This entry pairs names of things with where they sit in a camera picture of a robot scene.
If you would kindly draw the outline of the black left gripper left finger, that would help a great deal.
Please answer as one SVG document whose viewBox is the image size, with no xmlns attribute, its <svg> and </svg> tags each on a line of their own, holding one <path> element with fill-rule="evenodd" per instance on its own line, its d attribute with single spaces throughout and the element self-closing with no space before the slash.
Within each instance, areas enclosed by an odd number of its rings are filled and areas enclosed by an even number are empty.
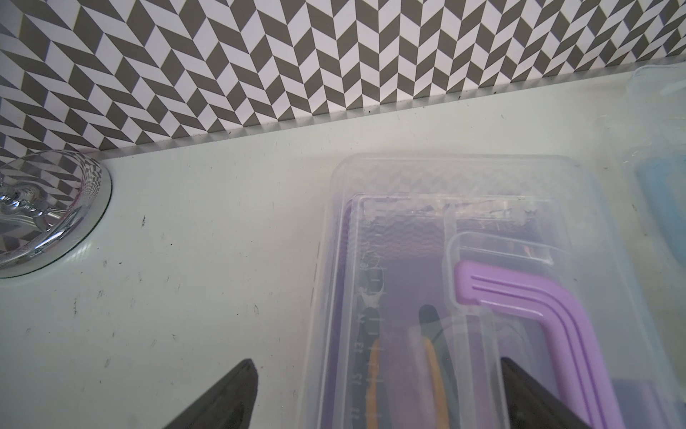
<svg viewBox="0 0 686 429">
<path fill-rule="evenodd" d="M 248 429 L 257 393 L 257 367 L 243 359 L 165 428 Z"/>
</svg>

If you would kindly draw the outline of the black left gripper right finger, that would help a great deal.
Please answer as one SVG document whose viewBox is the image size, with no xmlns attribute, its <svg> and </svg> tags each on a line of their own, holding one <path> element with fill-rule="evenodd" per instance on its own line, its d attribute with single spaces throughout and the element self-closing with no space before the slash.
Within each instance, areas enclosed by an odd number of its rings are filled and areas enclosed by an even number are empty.
<svg viewBox="0 0 686 429">
<path fill-rule="evenodd" d="M 500 359 L 509 425 L 514 429 L 590 429 L 509 357 Z"/>
</svg>

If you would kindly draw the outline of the purple toolbox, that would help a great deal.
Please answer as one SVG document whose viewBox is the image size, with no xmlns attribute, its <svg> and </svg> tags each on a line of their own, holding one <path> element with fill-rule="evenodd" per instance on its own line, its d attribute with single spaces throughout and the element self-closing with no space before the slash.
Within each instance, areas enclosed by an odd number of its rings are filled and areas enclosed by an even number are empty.
<svg viewBox="0 0 686 429">
<path fill-rule="evenodd" d="M 436 307 L 459 428 L 511 428 L 510 358 L 590 428 L 682 428 L 685 402 L 595 182 L 552 156 L 354 156 L 332 175 L 296 425 L 355 428 L 368 307 Z"/>
</svg>

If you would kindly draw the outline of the blue toolbox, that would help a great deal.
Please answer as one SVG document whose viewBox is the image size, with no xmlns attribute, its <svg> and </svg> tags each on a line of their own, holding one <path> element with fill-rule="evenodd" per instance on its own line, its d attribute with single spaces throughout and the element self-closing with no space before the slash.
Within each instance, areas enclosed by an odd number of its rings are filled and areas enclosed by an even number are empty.
<svg viewBox="0 0 686 429">
<path fill-rule="evenodd" d="M 667 260 L 685 266 L 685 64 L 637 69 L 605 119 L 647 227 Z"/>
</svg>

